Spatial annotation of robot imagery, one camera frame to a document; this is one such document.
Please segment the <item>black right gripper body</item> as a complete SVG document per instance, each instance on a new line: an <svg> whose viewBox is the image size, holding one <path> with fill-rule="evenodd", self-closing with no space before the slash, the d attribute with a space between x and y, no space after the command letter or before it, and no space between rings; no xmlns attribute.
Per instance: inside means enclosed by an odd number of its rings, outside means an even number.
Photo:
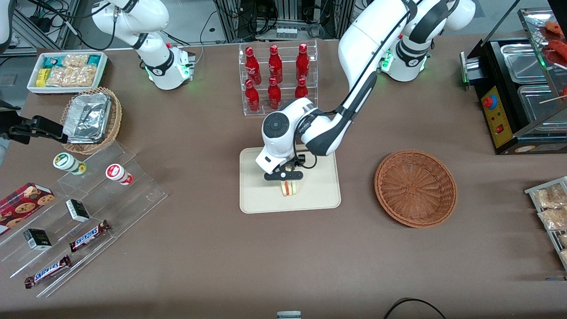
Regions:
<svg viewBox="0 0 567 319"><path fill-rule="evenodd" d="M28 125L11 125L8 128L8 139L20 144L28 145L34 133L34 130Z"/></svg>

